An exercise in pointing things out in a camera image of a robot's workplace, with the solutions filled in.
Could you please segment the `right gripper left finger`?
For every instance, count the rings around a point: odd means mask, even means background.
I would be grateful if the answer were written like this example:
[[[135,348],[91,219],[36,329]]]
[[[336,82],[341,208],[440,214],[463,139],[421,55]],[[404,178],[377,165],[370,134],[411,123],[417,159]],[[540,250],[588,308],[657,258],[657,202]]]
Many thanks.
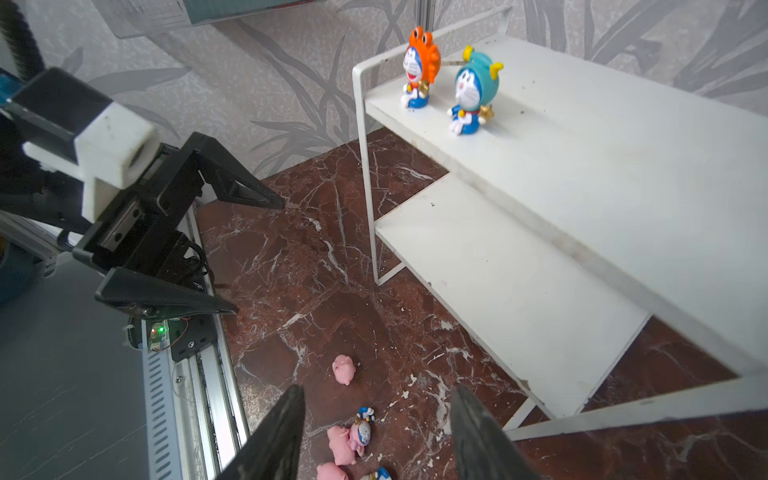
[[[216,479],[296,479],[305,413],[303,387],[290,386]]]

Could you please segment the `orange hooded Doraemon figure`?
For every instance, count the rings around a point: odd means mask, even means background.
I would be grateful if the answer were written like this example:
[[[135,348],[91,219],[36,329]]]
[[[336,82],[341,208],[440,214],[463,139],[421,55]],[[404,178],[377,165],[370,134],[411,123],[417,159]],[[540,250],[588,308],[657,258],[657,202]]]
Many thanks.
[[[409,36],[403,58],[407,84],[401,103],[405,108],[420,109],[429,102],[431,85],[440,71],[442,57],[431,32],[417,26]]]

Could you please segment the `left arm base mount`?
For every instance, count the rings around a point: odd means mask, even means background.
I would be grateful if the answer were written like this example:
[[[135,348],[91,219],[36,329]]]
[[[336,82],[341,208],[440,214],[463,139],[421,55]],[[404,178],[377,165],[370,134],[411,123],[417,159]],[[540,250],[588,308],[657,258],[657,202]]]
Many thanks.
[[[168,321],[171,358],[175,363],[195,356],[218,339],[216,318],[195,315]]]

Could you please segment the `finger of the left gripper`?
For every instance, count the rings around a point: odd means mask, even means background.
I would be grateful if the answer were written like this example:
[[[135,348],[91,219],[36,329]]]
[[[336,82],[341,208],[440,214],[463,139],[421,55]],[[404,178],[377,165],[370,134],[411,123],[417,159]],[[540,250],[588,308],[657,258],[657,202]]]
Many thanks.
[[[186,318],[239,311],[218,297],[121,267],[107,273],[95,299],[136,318]]]
[[[185,143],[198,170],[218,200],[263,209],[282,210],[285,200],[254,177],[218,140],[195,132]]]

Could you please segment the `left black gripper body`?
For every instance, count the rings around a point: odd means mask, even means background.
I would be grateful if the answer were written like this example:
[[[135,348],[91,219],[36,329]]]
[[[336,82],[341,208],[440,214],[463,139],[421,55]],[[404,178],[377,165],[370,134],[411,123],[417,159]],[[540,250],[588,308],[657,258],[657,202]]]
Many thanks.
[[[165,146],[140,180],[121,192],[75,245],[74,258],[106,274],[124,268],[185,282],[200,267],[185,259],[190,241],[177,231],[201,193],[197,146]]]

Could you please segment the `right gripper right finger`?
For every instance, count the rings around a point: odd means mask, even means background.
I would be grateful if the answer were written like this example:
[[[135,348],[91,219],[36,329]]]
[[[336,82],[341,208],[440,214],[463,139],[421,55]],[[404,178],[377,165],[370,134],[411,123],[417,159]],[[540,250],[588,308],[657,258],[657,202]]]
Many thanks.
[[[465,386],[451,394],[450,425],[459,479],[539,479],[480,400]]]

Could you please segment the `teal hooded Doraemon figure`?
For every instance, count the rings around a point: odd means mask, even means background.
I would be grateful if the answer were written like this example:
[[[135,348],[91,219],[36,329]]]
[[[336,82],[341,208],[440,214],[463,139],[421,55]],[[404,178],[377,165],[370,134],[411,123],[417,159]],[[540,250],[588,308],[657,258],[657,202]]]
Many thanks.
[[[492,101],[500,86],[504,64],[467,46],[454,81],[456,104],[448,111],[449,131],[456,136],[476,133],[494,117]]]

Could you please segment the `white hooded Doraemon figure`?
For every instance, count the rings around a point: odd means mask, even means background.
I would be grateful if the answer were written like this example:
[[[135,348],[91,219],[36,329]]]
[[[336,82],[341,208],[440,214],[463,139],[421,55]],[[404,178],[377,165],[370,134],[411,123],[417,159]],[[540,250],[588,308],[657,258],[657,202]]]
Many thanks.
[[[392,476],[386,468],[379,467],[376,471],[364,475],[361,480],[392,480]]]

